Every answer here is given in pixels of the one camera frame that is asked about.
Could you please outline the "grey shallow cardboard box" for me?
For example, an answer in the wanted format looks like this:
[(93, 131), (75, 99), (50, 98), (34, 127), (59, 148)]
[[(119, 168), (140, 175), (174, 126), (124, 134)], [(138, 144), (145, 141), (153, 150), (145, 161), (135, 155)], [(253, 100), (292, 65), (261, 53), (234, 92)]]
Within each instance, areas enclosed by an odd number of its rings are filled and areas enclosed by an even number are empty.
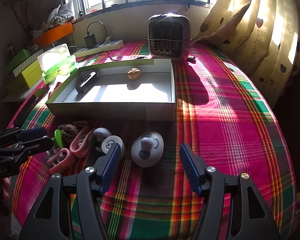
[[(139, 68), (141, 76), (130, 80), (130, 68)], [(91, 72), (99, 78), (86, 93), (78, 94), (76, 86)], [(53, 92), (46, 106), (55, 116), (173, 121), (175, 103), (172, 61), (144, 59), (81, 67)]]

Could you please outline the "white power strip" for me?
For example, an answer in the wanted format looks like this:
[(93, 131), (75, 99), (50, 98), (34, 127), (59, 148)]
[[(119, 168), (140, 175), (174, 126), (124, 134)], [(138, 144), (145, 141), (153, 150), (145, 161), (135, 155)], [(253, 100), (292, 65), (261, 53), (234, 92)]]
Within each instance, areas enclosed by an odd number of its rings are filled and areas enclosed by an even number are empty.
[(93, 54), (97, 54), (104, 51), (118, 50), (124, 46), (123, 40), (111, 41), (108, 44), (102, 44), (97, 48), (81, 48), (80, 50), (74, 52), (75, 57), (85, 57)]

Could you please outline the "beige heart curtain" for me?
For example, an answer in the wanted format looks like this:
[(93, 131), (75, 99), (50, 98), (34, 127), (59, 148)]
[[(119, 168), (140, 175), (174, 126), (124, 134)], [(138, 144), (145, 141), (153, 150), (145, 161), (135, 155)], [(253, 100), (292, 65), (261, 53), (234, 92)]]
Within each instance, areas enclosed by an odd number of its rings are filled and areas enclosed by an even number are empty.
[(271, 107), (300, 74), (300, 9), (295, 0), (216, 0), (193, 41), (217, 46)]

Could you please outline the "white oval knob base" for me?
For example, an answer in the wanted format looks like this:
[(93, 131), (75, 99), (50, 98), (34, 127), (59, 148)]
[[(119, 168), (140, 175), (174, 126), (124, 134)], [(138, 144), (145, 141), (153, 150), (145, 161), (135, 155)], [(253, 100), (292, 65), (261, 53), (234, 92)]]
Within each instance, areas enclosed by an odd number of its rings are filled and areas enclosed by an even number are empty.
[(136, 165), (148, 168), (162, 158), (164, 141), (158, 132), (146, 132), (135, 139), (132, 144), (130, 155)]

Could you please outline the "grey mushroom knob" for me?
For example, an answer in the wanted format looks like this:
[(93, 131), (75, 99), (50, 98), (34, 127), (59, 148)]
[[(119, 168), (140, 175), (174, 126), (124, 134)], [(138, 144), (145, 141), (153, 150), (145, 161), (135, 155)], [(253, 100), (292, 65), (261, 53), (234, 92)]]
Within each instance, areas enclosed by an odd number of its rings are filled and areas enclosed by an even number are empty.
[(94, 147), (95, 150), (98, 152), (102, 152), (102, 142), (109, 136), (111, 136), (112, 133), (109, 129), (104, 127), (99, 127), (93, 130), (93, 133), (91, 134), (89, 138), (89, 145)]

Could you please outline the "black rectangular device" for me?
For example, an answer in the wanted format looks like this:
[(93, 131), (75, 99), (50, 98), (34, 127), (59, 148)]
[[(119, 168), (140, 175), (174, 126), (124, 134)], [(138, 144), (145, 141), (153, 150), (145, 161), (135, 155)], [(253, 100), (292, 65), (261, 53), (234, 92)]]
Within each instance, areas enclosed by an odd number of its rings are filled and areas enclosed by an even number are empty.
[(80, 83), (76, 86), (76, 91), (78, 94), (86, 93), (94, 84), (94, 82), (99, 78), (99, 74), (97, 72), (91, 72), (86, 75)]

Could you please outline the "striped green box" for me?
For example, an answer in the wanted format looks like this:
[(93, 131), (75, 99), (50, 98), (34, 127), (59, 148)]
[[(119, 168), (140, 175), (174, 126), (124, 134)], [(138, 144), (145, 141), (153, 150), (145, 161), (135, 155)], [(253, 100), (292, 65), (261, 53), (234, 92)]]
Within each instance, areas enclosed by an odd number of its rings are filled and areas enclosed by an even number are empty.
[(8, 75), (13, 73), (17, 77), (23, 70), (25, 70), (29, 65), (34, 63), (37, 60), (37, 57), (44, 52), (43, 49), (35, 52), (31, 55), (28, 50), (23, 49), (19, 52), (8, 65), (4, 68), (4, 74)]

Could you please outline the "yellow-green box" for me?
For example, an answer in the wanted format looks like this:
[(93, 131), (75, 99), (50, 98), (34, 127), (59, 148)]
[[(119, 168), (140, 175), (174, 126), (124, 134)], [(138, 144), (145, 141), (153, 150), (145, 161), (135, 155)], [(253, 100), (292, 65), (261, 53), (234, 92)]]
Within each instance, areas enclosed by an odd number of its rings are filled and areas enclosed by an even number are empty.
[(38, 60), (34, 61), (7, 85), (8, 93), (19, 93), (30, 89), (42, 77), (42, 73)]

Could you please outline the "orange tray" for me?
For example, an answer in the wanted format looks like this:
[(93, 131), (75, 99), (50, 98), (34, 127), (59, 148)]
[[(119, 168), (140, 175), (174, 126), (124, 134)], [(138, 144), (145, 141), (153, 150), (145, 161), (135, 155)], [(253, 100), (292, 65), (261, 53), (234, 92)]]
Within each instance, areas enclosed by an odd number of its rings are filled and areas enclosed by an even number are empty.
[(54, 27), (42, 35), (34, 39), (33, 44), (39, 48), (45, 48), (48, 45), (64, 38), (74, 32), (73, 24), (71, 22)]

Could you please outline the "pink clip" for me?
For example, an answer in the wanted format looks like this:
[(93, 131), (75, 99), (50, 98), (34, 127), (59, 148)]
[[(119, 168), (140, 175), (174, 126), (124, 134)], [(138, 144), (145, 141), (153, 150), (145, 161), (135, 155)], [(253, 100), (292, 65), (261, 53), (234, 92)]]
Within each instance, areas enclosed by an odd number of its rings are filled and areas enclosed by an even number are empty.
[(89, 126), (85, 126), (76, 135), (72, 143), (70, 144), (70, 152), (77, 158), (84, 158), (91, 150), (89, 139), (93, 135), (93, 129)]
[(51, 175), (55, 173), (62, 174), (74, 164), (75, 160), (75, 156), (67, 148), (61, 148), (47, 160), (47, 164), (50, 167), (49, 173)]

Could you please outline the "walnut in box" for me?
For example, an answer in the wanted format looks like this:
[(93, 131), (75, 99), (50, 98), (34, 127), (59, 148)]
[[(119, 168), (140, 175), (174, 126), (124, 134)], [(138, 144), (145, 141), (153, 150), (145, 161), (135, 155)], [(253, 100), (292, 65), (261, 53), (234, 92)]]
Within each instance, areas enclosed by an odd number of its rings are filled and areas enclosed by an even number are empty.
[(141, 76), (141, 70), (139, 68), (130, 68), (127, 70), (127, 77), (130, 80), (136, 80)]

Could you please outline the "black window hook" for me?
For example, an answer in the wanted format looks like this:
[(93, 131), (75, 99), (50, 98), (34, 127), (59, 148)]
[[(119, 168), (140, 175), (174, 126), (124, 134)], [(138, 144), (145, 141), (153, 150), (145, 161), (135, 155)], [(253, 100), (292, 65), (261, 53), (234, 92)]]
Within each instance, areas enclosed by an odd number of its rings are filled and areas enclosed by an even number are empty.
[(185, 12), (187, 12), (190, 9), (190, 6), (195, 2), (195, 0), (187, 0), (187, 9)]

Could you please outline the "brown walnut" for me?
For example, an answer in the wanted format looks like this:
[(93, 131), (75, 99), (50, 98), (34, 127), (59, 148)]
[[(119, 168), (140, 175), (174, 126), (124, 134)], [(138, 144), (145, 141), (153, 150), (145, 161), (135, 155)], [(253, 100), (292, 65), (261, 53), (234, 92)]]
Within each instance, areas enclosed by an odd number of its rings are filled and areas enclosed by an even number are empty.
[(68, 144), (72, 143), (75, 137), (79, 134), (77, 127), (71, 124), (62, 126), (60, 130), (62, 133), (62, 139)]

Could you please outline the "green tissue pack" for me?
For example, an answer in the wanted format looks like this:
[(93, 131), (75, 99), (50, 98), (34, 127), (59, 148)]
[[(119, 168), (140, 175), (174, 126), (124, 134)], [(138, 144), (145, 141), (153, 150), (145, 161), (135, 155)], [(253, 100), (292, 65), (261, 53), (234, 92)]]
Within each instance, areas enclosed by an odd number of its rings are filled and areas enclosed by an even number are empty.
[(58, 75), (66, 76), (77, 69), (75, 55), (71, 55), (66, 43), (58, 45), (37, 57), (46, 85), (52, 83)]

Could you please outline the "green white suction spool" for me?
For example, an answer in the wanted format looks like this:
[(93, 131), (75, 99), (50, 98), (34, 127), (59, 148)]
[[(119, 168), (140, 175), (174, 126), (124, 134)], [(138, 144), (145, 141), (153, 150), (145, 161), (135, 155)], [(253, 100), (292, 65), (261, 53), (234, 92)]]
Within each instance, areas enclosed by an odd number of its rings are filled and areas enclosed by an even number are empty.
[(53, 146), (55, 148), (63, 148), (64, 147), (61, 130), (59, 130), (59, 129), (55, 130), (52, 141), (53, 141)]

